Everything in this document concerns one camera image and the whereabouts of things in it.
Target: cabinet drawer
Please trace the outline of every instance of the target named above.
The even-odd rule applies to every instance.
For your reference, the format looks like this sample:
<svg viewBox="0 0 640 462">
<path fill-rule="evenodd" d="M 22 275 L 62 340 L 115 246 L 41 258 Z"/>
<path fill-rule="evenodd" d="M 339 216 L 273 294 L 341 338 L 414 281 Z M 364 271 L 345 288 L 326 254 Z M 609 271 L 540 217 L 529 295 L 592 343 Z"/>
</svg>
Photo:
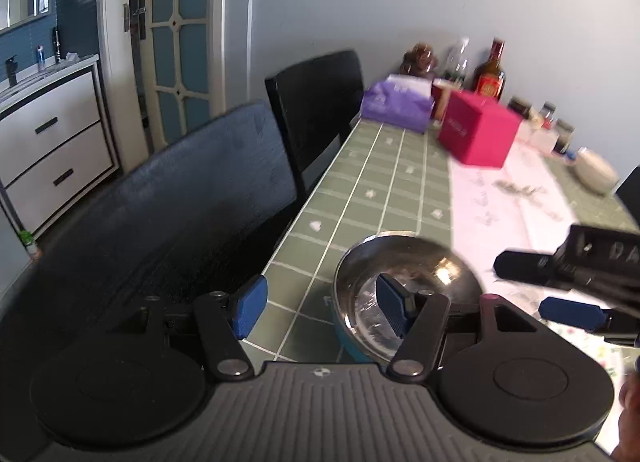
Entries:
<svg viewBox="0 0 640 462">
<path fill-rule="evenodd" d="M 34 232 L 111 165 L 102 126 L 97 124 L 31 168 L 7 195 L 25 229 Z"/>
<path fill-rule="evenodd" d="M 100 119 L 91 71 L 55 87 L 0 120 L 0 179 L 18 175 Z"/>
</svg>

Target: black chair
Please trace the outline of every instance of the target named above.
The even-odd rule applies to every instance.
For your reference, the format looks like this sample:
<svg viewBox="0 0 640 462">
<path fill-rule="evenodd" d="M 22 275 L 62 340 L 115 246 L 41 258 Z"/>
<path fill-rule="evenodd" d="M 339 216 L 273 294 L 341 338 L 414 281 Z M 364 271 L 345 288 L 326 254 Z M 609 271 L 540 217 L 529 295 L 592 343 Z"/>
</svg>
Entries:
<svg viewBox="0 0 640 462">
<path fill-rule="evenodd" d="M 211 121 L 120 179 L 53 244 L 0 319 L 0 408 L 15 411 L 0 415 L 0 445 L 40 431 L 29 404 L 37 366 L 134 298 L 233 292 L 264 268 L 295 201 L 265 103 Z M 31 448 L 0 455 L 24 460 Z"/>
<path fill-rule="evenodd" d="M 350 133 L 349 122 L 360 110 L 360 61 L 353 50 L 334 52 L 291 65 L 264 84 L 302 203 L 332 157 L 318 168 L 314 165 L 310 176 L 307 169 L 338 135 L 344 143 Z"/>
<path fill-rule="evenodd" d="M 635 221 L 640 223 L 640 166 L 637 166 L 625 182 L 620 184 L 616 195 Z"/>
</svg>

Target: brown glass bottle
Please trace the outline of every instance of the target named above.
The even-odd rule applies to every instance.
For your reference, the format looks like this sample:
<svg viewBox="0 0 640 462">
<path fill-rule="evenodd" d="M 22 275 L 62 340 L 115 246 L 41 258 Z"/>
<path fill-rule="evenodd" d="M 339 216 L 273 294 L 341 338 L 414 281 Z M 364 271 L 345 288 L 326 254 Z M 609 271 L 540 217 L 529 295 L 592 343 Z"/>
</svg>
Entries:
<svg viewBox="0 0 640 462">
<path fill-rule="evenodd" d="M 494 38 L 489 59 L 476 68 L 474 75 L 474 91 L 482 96 L 500 99 L 504 90 L 505 74 L 500 68 L 500 57 L 504 49 L 504 42 Z"/>
</svg>

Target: white bowl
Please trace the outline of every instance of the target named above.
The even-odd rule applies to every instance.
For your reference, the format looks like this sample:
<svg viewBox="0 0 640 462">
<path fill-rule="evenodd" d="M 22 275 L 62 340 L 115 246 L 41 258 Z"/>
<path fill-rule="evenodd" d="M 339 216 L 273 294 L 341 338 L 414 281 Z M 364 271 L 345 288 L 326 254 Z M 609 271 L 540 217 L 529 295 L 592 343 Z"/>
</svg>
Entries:
<svg viewBox="0 0 640 462">
<path fill-rule="evenodd" d="M 606 195 L 618 184 L 620 176 L 601 155 L 581 148 L 576 153 L 575 175 L 580 182 L 595 193 Z"/>
</svg>

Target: pink box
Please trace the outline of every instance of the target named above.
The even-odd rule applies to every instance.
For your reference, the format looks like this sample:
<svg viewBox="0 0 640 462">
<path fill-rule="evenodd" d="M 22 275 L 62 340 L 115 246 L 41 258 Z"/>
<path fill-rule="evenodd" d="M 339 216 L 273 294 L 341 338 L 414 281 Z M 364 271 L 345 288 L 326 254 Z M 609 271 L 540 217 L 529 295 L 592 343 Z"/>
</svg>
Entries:
<svg viewBox="0 0 640 462">
<path fill-rule="evenodd" d="M 452 92 L 438 141 L 464 165 L 502 168 L 521 121 L 493 98 Z"/>
</svg>

